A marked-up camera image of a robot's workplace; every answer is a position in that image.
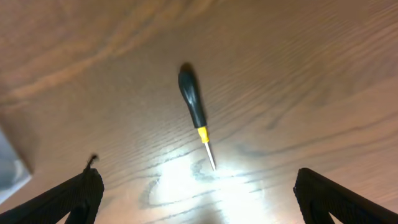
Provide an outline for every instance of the black screwdriver handle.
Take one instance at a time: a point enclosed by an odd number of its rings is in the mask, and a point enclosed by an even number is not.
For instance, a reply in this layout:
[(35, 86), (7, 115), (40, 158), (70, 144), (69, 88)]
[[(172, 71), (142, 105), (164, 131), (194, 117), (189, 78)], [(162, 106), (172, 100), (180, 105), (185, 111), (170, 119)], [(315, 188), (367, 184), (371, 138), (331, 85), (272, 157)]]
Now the black screwdriver handle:
[(181, 69), (178, 75), (178, 85), (180, 86), (182, 97), (188, 105), (194, 127), (201, 128), (206, 126), (205, 113), (201, 107), (198, 84), (193, 70)]

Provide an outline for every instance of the metal tip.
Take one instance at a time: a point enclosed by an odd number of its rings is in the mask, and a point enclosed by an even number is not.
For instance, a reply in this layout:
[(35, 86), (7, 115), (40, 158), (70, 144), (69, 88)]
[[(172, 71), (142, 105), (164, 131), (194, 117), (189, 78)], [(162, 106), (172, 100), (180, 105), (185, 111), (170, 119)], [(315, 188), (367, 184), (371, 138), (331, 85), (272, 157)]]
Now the metal tip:
[(206, 143), (205, 143), (205, 146), (206, 146), (207, 154), (209, 155), (209, 160), (210, 160), (211, 168), (213, 168), (213, 170), (216, 170), (216, 164), (214, 163), (213, 155), (211, 155), (211, 150), (210, 150), (209, 143), (206, 142)]

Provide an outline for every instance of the screwdriver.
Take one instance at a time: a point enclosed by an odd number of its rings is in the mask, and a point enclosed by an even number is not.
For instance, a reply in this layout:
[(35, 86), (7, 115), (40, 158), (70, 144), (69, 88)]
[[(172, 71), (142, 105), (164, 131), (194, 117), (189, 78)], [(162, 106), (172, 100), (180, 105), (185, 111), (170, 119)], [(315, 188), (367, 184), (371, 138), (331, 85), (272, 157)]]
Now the screwdriver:
[(188, 109), (193, 121), (193, 126), (198, 130), (201, 141), (203, 144), (205, 144), (211, 167), (213, 168), (213, 170), (215, 170), (216, 165), (214, 163), (213, 156), (211, 155), (209, 147), (209, 137), (207, 135), (206, 129), (207, 123), (205, 113), (203, 112), (203, 108), (200, 102), (197, 81), (192, 67), (187, 63), (181, 66), (180, 73), (178, 75), (178, 85), (180, 87), (182, 97), (188, 105)]

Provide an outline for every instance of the screwdriver shaft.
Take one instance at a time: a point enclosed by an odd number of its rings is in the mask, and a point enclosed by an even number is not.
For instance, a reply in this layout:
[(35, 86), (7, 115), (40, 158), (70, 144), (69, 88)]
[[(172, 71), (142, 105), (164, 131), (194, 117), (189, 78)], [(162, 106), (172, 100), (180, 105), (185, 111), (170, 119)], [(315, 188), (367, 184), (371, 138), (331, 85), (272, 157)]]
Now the screwdriver shaft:
[(211, 168), (213, 168), (213, 170), (216, 170), (216, 164), (214, 163), (213, 155), (211, 155), (211, 150), (210, 150), (209, 143), (206, 142), (206, 143), (205, 143), (205, 146), (206, 146), (207, 154), (209, 155), (209, 160), (210, 160)]

